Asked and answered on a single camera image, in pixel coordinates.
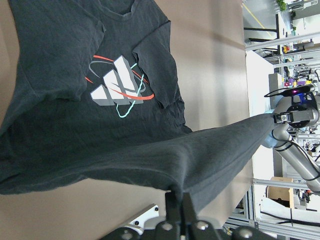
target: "teal squiggle line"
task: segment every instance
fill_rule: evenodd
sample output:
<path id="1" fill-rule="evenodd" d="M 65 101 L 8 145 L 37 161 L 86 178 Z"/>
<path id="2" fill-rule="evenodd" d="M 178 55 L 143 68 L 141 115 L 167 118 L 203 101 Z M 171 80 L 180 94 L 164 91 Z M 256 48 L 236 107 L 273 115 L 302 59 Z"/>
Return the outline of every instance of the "teal squiggle line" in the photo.
<path id="1" fill-rule="evenodd" d="M 144 80 L 144 75 L 142 74 L 142 77 L 141 77 L 141 80 L 140 80 L 140 86 L 139 86 L 139 88 L 138 88 L 138 91 L 136 92 L 136 95 L 137 95 L 137 96 L 138 96 L 139 93 L 140 93 L 140 90 L 141 90 L 141 87 L 142 87 L 142 84 L 143 84 L 143 80 Z M 116 105 L 116 111 L 117 111 L 119 117 L 123 119 L 123 118 L 125 118 L 126 116 L 128 116 L 128 114 L 130 113 L 131 109 L 134 107 L 135 103 L 136 103 L 136 100 L 134 100 L 134 101 L 132 102 L 132 104 L 131 104 L 131 106 L 129 107 L 128 111 L 126 111 L 126 113 L 125 113 L 124 115 L 121 115 L 121 114 L 120 114 L 120 112 L 119 112 L 119 110 L 118 110 L 119 105 L 117 104 L 117 105 Z"/>

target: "neckline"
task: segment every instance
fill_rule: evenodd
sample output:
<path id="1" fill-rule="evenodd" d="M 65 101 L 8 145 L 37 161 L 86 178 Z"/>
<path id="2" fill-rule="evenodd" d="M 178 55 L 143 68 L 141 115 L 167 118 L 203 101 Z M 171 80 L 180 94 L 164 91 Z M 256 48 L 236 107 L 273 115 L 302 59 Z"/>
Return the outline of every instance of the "neckline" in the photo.
<path id="1" fill-rule="evenodd" d="M 135 14 L 135 11 L 136 11 L 139 3 L 140 3 L 140 0 L 134 0 L 134 2 L 131 5 L 130 11 L 127 13 L 124 13 L 124 14 L 120 14 L 120 13 L 117 13 L 117 12 L 110 10 L 106 6 L 103 6 L 101 1 L 97 1 L 97 4 L 102 11 L 102 14 L 104 14 L 104 15 L 108 16 L 109 18 L 112 18 L 116 21 L 119 21 L 119 22 L 124 22 L 124 21 L 130 20 L 133 17 L 133 15 Z"/>

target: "graphic print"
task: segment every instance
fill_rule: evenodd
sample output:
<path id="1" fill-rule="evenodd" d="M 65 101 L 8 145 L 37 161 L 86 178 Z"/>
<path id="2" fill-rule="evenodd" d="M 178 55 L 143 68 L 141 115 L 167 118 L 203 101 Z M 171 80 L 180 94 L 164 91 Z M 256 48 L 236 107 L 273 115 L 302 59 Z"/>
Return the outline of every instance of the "graphic print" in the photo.
<path id="1" fill-rule="evenodd" d="M 141 93 L 145 91 L 145 83 L 148 83 L 148 81 L 144 78 L 144 75 L 140 76 L 133 70 L 137 64 L 130 67 L 129 62 L 122 55 L 114 61 L 103 56 L 95 55 L 94 57 L 107 61 L 93 60 L 91 64 L 113 64 L 116 69 L 112 69 L 107 72 L 102 77 L 104 85 L 100 84 L 90 93 L 92 100 L 99 106 L 114 106 L 116 104 L 116 111 L 118 112 L 119 117 L 125 118 L 135 104 L 142 104 L 144 100 L 154 98 L 154 93 L 149 96 L 141 95 Z M 98 78 L 101 78 L 92 70 L 91 64 L 89 66 L 90 71 Z M 135 77 L 139 81 L 139 86 L 136 83 Z M 93 82 L 87 77 L 85 79 L 93 84 Z M 129 104 L 131 104 L 131 106 L 128 111 L 124 115 L 121 115 L 119 113 L 118 106 Z"/>

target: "green plant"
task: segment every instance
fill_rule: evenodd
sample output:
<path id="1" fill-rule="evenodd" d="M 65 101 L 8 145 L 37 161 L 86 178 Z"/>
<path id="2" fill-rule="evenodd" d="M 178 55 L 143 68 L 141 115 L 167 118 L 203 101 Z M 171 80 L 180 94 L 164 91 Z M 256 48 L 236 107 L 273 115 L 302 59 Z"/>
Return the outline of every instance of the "green plant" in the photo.
<path id="1" fill-rule="evenodd" d="M 276 2 L 278 3 L 281 12 L 287 9 L 287 4 L 284 0 L 276 0 Z"/>

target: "screw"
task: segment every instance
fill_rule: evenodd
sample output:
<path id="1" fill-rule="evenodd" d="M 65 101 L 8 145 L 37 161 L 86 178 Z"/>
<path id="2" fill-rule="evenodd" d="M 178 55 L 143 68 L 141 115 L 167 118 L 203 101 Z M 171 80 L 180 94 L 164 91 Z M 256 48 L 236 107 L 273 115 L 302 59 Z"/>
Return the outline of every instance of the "screw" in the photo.
<path id="1" fill-rule="evenodd" d="M 245 239 L 249 239 L 253 236 L 253 233 L 251 230 L 247 229 L 247 228 L 242 228 L 240 231 L 239 231 L 239 234 L 241 237 L 245 238 Z"/>
<path id="2" fill-rule="evenodd" d="M 198 221 L 198 222 L 196 223 L 196 227 L 197 227 L 199 230 L 206 230 L 206 229 L 209 227 L 209 225 L 208 225 L 208 223 L 206 223 L 205 221 Z"/>
<path id="3" fill-rule="evenodd" d="M 132 239 L 132 237 L 133 237 L 133 235 L 128 231 L 125 231 L 125 233 L 121 236 L 121 238 L 123 240 L 130 240 L 130 239 Z"/>
<path id="4" fill-rule="evenodd" d="M 170 223 L 167 223 L 167 222 L 162 224 L 161 227 L 166 231 L 170 231 L 173 228 L 173 226 Z"/>

